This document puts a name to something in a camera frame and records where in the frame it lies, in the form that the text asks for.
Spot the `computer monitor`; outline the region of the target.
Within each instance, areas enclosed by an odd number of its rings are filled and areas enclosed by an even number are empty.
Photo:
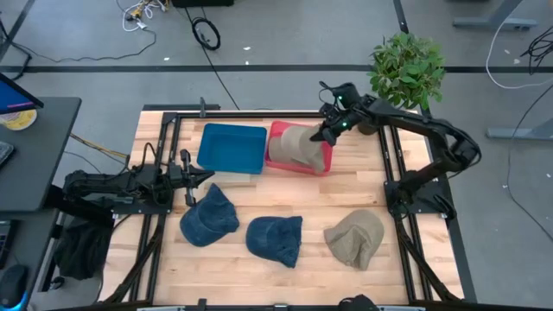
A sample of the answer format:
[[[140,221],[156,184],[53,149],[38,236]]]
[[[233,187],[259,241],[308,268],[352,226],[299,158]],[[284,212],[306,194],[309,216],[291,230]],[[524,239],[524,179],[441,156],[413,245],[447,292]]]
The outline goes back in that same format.
[[[0,115],[41,109],[44,104],[0,73]]]

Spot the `grey desk leg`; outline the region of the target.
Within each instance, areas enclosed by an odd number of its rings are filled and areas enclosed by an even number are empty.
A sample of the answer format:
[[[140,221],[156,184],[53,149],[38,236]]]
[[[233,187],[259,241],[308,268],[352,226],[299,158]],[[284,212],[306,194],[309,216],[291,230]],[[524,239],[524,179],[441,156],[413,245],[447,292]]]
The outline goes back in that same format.
[[[479,17],[456,17],[453,20],[453,26],[466,29],[530,30],[538,25],[536,20],[512,17],[512,13],[522,2],[523,0],[504,0],[490,15]]]

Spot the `dark blue baseball cap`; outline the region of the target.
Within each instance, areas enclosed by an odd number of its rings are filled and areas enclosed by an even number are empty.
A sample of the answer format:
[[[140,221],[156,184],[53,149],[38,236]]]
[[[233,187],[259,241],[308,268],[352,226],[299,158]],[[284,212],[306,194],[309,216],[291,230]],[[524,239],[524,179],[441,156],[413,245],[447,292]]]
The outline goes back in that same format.
[[[180,228],[183,237],[192,245],[205,247],[235,232],[239,220],[235,206],[213,183],[206,195],[182,216]]]
[[[294,269],[302,244],[301,216],[255,218],[246,230],[245,244],[250,253]]]

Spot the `dark lower desk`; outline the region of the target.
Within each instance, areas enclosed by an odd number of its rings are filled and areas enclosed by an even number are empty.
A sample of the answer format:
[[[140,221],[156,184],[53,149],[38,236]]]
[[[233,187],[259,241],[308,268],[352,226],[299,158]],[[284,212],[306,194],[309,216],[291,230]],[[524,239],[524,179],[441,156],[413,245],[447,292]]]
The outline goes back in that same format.
[[[15,224],[12,242],[7,246],[8,255],[0,269],[0,279],[14,265],[21,264],[27,269],[24,303],[18,311],[27,311],[29,300],[36,283],[40,280],[42,263],[59,212],[55,209],[43,209],[32,213],[0,213],[0,220],[11,220]]]

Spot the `green leafy plant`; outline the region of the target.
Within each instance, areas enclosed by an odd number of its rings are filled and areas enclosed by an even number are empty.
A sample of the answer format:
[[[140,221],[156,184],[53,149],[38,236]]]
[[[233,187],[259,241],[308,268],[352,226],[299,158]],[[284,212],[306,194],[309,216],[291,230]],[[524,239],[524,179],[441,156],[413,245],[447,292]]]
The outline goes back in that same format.
[[[403,31],[372,52],[372,91],[396,107],[427,110],[442,101],[445,59],[439,44]]]

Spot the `black office desk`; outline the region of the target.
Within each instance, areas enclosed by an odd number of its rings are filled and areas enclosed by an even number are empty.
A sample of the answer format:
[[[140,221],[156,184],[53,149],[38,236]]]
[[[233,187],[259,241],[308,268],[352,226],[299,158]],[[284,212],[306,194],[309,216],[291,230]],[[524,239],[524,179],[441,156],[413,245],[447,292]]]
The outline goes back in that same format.
[[[0,168],[0,212],[33,212],[48,195],[81,99],[54,97],[42,100],[35,122],[25,130],[0,125],[0,141],[15,153]]]

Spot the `blue plastic bin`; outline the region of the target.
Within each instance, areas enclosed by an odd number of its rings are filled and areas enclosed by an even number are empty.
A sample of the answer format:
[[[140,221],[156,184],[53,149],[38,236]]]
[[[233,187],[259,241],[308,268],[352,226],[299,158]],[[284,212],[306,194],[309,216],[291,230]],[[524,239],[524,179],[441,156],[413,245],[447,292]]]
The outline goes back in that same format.
[[[197,163],[204,169],[260,175],[264,167],[267,130],[233,124],[206,124]]]

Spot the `beige cotton baseball cap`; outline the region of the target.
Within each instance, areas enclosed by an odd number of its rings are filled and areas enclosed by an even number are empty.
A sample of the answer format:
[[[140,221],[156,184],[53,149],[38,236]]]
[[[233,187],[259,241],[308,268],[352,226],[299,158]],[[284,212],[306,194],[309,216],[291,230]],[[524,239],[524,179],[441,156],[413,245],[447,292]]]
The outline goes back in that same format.
[[[325,163],[322,142],[310,140],[317,132],[317,126],[289,126],[281,136],[274,136],[269,140],[270,160],[312,168],[316,173],[323,173]]]
[[[337,225],[323,231],[332,255],[346,266],[367,270],[384,238],[380,218],[367,210],[349,213]]]

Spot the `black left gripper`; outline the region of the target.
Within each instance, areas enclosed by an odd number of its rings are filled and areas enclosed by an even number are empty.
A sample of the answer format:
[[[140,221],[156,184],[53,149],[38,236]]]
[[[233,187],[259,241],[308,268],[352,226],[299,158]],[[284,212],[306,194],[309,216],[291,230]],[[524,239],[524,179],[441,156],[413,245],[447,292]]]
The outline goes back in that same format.
[[[167,175],[173,189],[185,188],[185,201],[188,206],[195,206],[196,199],[193,195],[193,188],[198,187],[202,182],[212,177],[215,172],[195,168],[191,165],[190,154],[186,149],[180,151],[181,160],[184,166],[177,165],[175,161],[168,163]]]

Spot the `black computer mouse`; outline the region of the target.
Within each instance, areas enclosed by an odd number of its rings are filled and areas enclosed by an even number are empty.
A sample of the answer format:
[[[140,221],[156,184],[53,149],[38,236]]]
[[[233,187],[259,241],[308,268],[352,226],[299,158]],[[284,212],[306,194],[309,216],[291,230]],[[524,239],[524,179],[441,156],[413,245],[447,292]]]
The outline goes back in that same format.
[[[22,264],[8,268],[0,278],[0,311],[21,311],[28,300],[28,269]]]

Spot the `black fabric bag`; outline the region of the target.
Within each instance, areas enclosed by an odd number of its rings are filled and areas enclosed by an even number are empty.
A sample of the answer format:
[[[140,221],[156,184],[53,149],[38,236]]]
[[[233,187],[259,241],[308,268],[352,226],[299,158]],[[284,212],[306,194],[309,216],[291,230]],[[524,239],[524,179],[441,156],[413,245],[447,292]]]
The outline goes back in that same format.
[[[86,280],[105,265],[112,227],[74,218],[62,231],[54,262],[64,277]]]

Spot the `grey desk foot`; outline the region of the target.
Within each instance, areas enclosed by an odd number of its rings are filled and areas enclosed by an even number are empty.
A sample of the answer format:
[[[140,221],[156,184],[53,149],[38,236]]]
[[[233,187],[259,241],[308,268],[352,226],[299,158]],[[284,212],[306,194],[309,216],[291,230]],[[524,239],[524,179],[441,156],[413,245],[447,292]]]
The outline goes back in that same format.
[[[488,138],[553,141],[553,118],[533,128],[488,128]]]

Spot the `black keyboard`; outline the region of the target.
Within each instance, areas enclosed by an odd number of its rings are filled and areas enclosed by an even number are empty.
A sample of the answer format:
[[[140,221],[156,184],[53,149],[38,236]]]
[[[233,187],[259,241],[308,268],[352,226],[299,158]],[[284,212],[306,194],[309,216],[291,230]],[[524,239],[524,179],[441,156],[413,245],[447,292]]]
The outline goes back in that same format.
[[[15,147],[12,144],[0,141],[0,168],[2,168],[13,156]]]

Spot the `black aluminium table frame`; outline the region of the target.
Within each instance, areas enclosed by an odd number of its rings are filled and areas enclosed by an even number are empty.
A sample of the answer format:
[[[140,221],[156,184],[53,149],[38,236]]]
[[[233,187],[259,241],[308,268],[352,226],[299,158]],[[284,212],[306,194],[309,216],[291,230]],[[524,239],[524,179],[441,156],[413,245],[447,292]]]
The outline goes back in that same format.
[[[196,158],[208,123],[259,126],[269,130],[285,120],[277,111],[248,111],[254,117],[182,120],[177,151],[187,149]],[[334,305],[363,294],[376,303],[408,303],[404,271],[392,217],[385,207],[385,180],[399,179],[400,171],[429,163],[423,136],[398,130],[405,168],[399,168],[391,131],[385,130],[388,158],[383,158],[378,134],[363,136],[352,130],[339,137],[331,169],[325,176],[306,175],[264,167],[260,175],[219,172],[194,191],[200,199],[215,182],[236,206],[240,227],[206,247],[192,246],[181,234],[180,219],[188,210],[184,190],[177,190],[172,213],[166,218],[161,258],[153,281],[158,305]],[[382,244],[367,270],[355,270],[337,261],[325,244],[323,231],[349,213],[365,209],[377,215],[385,228]],[[245,246],[249,223],[262,216],[302,216],[302,245],[294,269],[252,255]],[[461,279],[451,234],[438,214],[416,214],[423,253],[448,290],[462,298]],[[135,262],[143,216],[132,216],[111,239],[100,299],[113,294]]]

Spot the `red translucent plastic bin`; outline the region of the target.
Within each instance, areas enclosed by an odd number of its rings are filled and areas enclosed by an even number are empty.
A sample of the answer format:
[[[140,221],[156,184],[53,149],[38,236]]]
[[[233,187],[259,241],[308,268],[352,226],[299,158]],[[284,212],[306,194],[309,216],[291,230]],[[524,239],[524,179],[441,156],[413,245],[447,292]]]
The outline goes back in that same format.
[[[297,172],[297,173],[304,173],[304,174],[311,174],[311,175],[324,175],[324,174],[326,174],[331,168],[332,154],[333,154],[333,148],[327,142],[322,142],[322,152],[323,152],[324,163],[325,163],[325,170],[324,170],[323,173],[316,173],[312,168],[305,168],[305,167],[302,167],[302,166],[299,166],[299,165],[294,165],[294,164],[277,163],[277,162],[272,162],[270,160],[269,155],[268,155],[269,140],[274,136],[281,136],[283,131],[291,125],[303,125],[303,126],[312,127],[312,126],[305,125],[305,124],[293,124],[293,123],[284,122],[284,121],[274,121],[271,124],[271,127],[270,127],[270,133],[269,133],[269,138],[268,138],[268,146],[266,148],[265,156],[264,156],[265,164],[269,167],[272,167],[272,168],[279,168],[279,169],[293,171],[293,172]]]

